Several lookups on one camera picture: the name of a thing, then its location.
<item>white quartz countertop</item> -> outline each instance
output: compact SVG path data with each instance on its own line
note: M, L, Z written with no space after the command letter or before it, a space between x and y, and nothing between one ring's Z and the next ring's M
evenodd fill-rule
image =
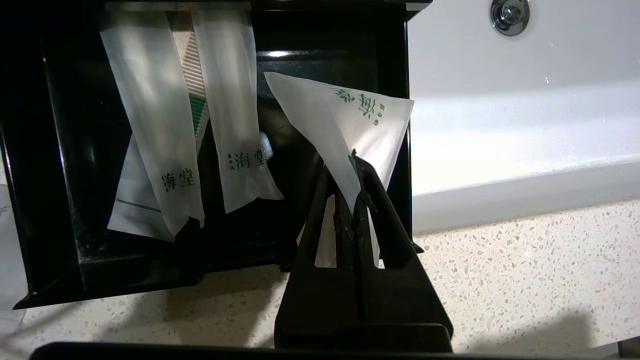
M414 236L455 352L559 356L640 336L640 200ZM272 347L287 275L29 309L0 359L53 341Z

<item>countertop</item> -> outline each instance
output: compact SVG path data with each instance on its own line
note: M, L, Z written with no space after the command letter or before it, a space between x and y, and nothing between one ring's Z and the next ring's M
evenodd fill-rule
M455 352L559 356L640 336L640 199L414 236ZM29 309L11 359L53 341L272 347L287 275L209 274L192 288Z

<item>plastic sachet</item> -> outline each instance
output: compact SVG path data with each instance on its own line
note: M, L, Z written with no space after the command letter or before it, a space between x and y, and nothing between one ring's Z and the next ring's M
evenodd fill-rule
M25 310L13 307L27 295L27 276L22 261L18 232L15 227L11 198L0 160L0 338L13 333Z
M360 180L351 162L351 150L328 104L328 93L323 89L316 92L315 82L305 79L275 72L265 72L264 76L291 125L316 148L353 214Z
M204 132L209 123L209 109L190 13L178 14L172 34L187 83L196 150L200 153ZM175 240L175 235L169 231L164 222L160 205L133 135L120 173L116 199L107 229L165 241Z
M362 90L334 86L308 79L294 78L274 72L265 73L269 88L280 103L291 124L311 142L324 160L348 204L355 204L360 185L353 184L353 167L344 161L345 150L328 134L327 127L336 126L347 152L355 149L358 157L370 163L385 188L389 186L409 117L413 100L399 99ZM327 151L336 151L338 155ZM333 206L325 209L324 218L333 218ZM374 229L371 215L369 226ZM380 248L375 231L371 232L374 261L378 266ZM321 232L316 266L335 266L335 232Z
M256 52L248 12L193 11L225 211L283 199L260 146Z
M172 235L204 225L191 102L164 12L111 12L100 32L158 207Z

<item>sink basin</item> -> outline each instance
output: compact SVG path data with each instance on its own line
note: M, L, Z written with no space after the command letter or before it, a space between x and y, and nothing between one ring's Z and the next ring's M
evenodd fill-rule
M515 37L485 0L408 23L415 233L640 196L640 1L529 4Z

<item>sink drain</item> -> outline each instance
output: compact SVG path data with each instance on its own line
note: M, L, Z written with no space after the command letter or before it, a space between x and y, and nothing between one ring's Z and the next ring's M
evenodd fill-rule
M529 23L528 0L493 0L490 16L493 27L508 37L521 33Z

